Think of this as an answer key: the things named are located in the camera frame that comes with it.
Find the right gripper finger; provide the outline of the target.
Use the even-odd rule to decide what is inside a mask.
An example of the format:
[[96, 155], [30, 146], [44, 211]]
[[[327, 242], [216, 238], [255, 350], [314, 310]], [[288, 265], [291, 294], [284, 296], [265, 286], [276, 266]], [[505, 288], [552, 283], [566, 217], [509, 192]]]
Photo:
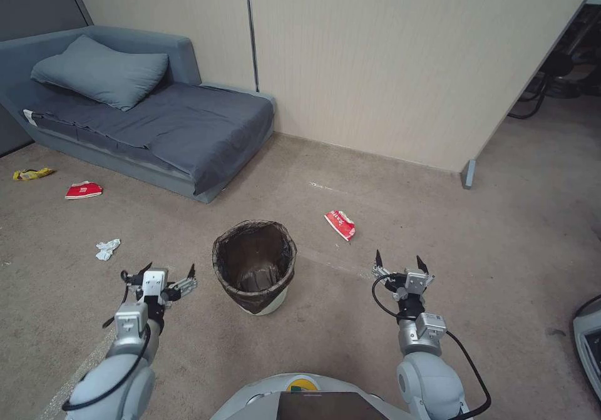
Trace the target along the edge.
[[391, 274], [387, 269], [384, 268], [383, 260], [378, 249], [376, 250], [372, 274], [376, 280], [386, 280]]
[[416, 260], [417, 260], [418, 269], [420, 271], [422, 271], [422, 273], [424, 274], [423, 285], [430, 285], [432, 283], [432, 281], [435, 279], [435, 276], [431, 275], [429, 273], [427, 265], [423, 262], [423, 260], [421, 259], [421, 257], [419, 255], [416, 256]]

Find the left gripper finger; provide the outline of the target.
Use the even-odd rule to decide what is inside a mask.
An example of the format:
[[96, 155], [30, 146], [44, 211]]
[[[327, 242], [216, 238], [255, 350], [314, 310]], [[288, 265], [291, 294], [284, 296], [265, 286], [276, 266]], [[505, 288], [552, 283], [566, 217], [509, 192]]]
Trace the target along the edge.
[[146, 271], [150, 269], [152, 262], [149, 262], [144, 268], [142, 268], [137, 274], [129, 274], [127, 271], [123, 271], [123, 282], [125, 283], [125, 293], [129, 294], [142, 294], [143, 293], [143, 278]]
[[168, 284], [168, 300], [180, 300], [197, 288], [195, 264], [192, 264], [185, 278]]

